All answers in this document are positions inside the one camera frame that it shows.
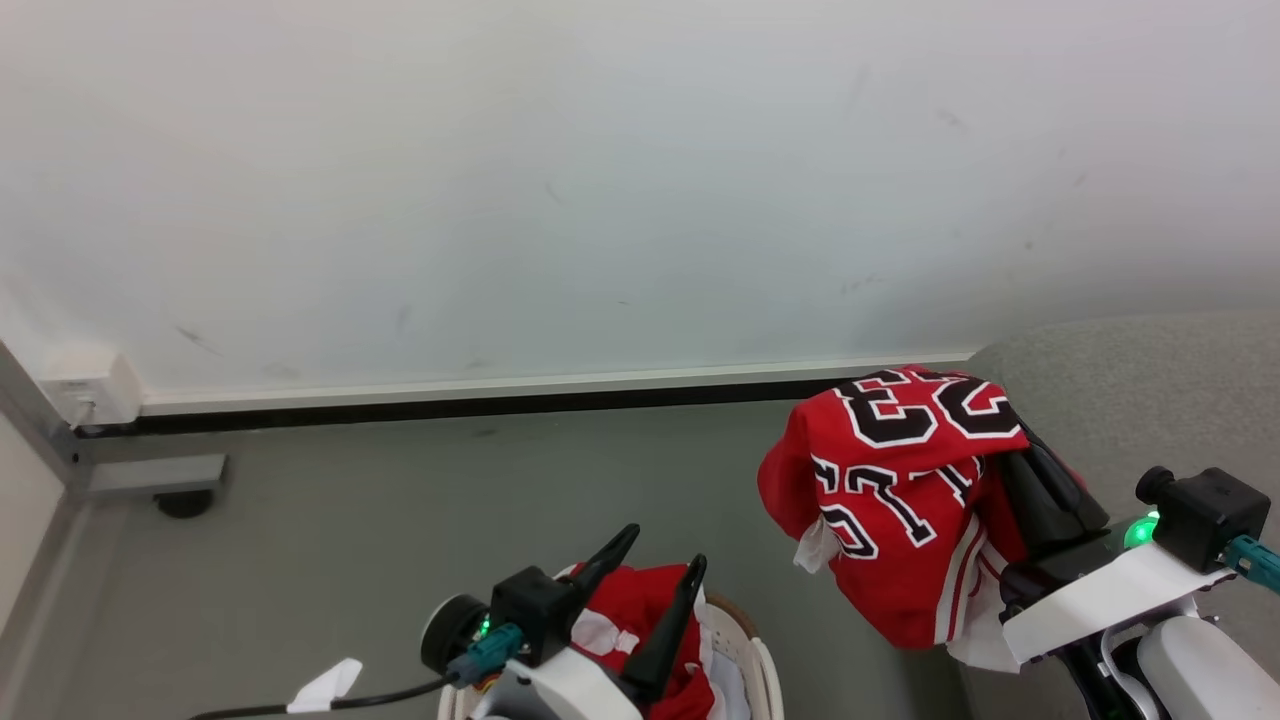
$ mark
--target gray floor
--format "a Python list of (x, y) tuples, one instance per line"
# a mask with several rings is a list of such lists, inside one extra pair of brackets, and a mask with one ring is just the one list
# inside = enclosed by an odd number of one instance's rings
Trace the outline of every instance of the gray floor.
[[(966, 717), (945, 653), (892, 650), (829, 575), (791, 565), (794, 544), (755, 492), (790, 406), (102, 441), (106, 460), (229, 451), (230, 487), (196, 520), (123, 510), (56, 717), (182, 720), (280, 702), (344, 656), (365, 662), (358, 693), (420, 682), (417, 635), (443, 598), (486, 597), (529, 564), (558, 570), (628, 521), (643, 527), (632, 564), (708, 556), (708, 585), (773, 651), (790, 717)], [(411, 701), (352, 717), (434, 710)]]

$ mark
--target laundry basket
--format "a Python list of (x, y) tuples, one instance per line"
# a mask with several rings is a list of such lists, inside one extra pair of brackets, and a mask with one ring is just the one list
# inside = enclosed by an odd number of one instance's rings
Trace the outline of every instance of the laundry basket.
[[(751, 619), (741, 609), (716, 593), (707, 593), (716, 650), (732, 660), (742, 671), (746, 702), (751, 706), (751, 720), (785, 720), (782, 715), (782, 687), (773, 667), (769, 648), (764, 647)], [(480, 702), (472, 688), (462, 691), (445, 687), (440, 693), (436, 720), (466, 720)]]

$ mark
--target gray fabric upholstery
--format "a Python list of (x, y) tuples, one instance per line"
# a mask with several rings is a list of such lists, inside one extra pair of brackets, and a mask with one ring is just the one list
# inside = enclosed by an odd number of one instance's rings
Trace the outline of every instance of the gray fabric upholstery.
[[(1053, 325), (969, 363), (1085, 479), (1112, 518), (1139, 512), (1147, 468), (1220, 466), (1280, 500), (1280, 314), (1147, 316)], [(1280, 547), (1280, 518), (1263, 541)], [(1198, 598), (1280, 676), (1280, 597), (1234, 580)], [(1057, 661), (1021, 676), (963, 669), (975, 720), (1088, 717)]]

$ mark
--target teal connector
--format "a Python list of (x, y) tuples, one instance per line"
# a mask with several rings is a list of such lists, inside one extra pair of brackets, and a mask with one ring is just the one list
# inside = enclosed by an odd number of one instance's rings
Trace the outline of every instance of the teal connector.
[(1280, 593), (1280, 555), (1258, 541), (1245, 536), (1235, 538), (1226, 546), (1224, 564), (1242, 578)]
[(489, 634), (471, 643), (466, 652), (449, 661), (449, 673), (457, 673), (453, 687), (462, 689), (502, 670), (508, 660), (520, 655), (525, 634), (515, 623), (489, 630)]

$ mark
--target power outlet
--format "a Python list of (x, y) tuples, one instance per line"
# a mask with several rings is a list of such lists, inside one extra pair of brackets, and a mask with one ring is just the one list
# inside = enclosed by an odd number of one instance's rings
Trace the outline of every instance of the power outlet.
[(137, 374), (123, 355), (109, 348), (64, 348), (40, 387), (70, 425), (132, 423), (142, 409)]

